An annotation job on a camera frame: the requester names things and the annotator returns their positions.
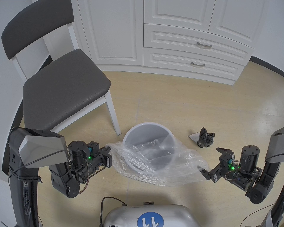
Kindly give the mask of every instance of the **barcode label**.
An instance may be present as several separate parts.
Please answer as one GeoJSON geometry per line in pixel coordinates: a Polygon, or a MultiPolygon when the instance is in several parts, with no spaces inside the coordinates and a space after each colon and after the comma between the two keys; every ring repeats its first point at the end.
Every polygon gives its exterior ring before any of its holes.
{"type": "Polygon", "coordinates": [[[106,166],[109,167],[109,157],[107,157],[106,160],[106,166]]]}
{"type": "Polygon", "coordinates": [[[214,174],[214,175],[213,175],[213,177],[214,177],[214,182],[216,183],[216,182],[217,182],[217,180],[218,180],[218,179],[217,179],[217,175],[216,175],[216,174],[214,174]]]}

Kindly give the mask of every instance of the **metal handle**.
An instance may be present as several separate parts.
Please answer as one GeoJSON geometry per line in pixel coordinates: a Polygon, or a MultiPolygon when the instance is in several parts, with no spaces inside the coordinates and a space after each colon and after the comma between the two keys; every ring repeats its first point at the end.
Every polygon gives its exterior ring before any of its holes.
{"type": "Polygon", "coordinates": [[[204,44],[202,44],[202,43],[199,43],[199,42],[197,42],[196,43],[197,45],[199,45],[199,46],[202,46],[202,47],[208,47],[208,48],[212,48],[213,46],[212,45],[204,45],[204,44]]]}
{"type": "Polygon", "coordinates": [[[191,65],[194,65],[194,66],[200,66],[200,67],[205,66],[205,64],[203,64],[203,65],[199,65],[199,64],[195,64],[195,63],[193,63],[193,62],[191,62],[190,64],[191,64],[191,65]]]}

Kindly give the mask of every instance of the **black baseboard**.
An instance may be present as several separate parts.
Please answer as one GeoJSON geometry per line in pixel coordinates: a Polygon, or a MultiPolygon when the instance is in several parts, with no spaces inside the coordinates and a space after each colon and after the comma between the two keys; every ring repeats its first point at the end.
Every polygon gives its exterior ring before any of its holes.
{"type": "MultiPolygon", "coordinates": [[[[51,62],[52,62],[52,58],[49,55],[47,57],[47,59],[44,61],[43,65],[40,67],[39,70],[43,69],[45,66],[49,65],[51,62]]],[[[24,116],[24,111],[23,111],[23,101],[22,101],[18,110],[17,110],[15,118],[13,120],[11,129],[13,127],[19,127],[20,126],[20,123],[23,119],[23,116],[24,116]]],[[[9,162],[10,162],[10,147],[9,147],[8,142],[7,142],[6,147],[5,147],[5,151],[4,151],[3,163],[2,163],[2,171],[7,175],[9,175],[9,162]]]]}
{"type": "Polygon", "coordinates": [[[265,68],[268,68],[270,70],[272,70],[273,72],[278,73],[281,76],[284,76],[284,71],[278,69],[277,67],[273,66],[272,64],[269,64],[268,62],[265,62],[264,60],[261,60],[255,56],[251,56],[250,58],[251,62],[257,63],[265,68]]]}

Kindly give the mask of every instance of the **chair leg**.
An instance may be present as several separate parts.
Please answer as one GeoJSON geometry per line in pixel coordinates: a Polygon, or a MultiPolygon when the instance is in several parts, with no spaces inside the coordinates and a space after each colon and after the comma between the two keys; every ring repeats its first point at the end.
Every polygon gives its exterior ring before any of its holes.
{"type": "Polygon", "coordinates": [[[113,102],[112,102],[109,90],[105,94],[105,99],[106,99],[106,106],[109,110],[109,114],[110,114],[110,118],[111,118],[114,130],[115,130],[117,135],[120,135],[121,130],[120,130],[120,127],[119,127],[119,124],[118,124],[118,120],[117,120],[117,117],[116,117],[115,109],[114,109],[114,106],[113,106],[113,102]]]}

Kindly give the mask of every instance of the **clear plastic trash bag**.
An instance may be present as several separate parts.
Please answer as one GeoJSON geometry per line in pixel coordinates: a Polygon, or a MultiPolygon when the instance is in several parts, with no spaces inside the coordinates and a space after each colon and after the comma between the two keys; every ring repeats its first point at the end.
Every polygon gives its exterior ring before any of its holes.
{"type": "Polygon", "coordinates": [[[160,186],[177,186],[204,180],[208,163],[198,151],[188,149],[172,135],[131,145],[109,143],[112,166],[123,176],[160,186]]]}

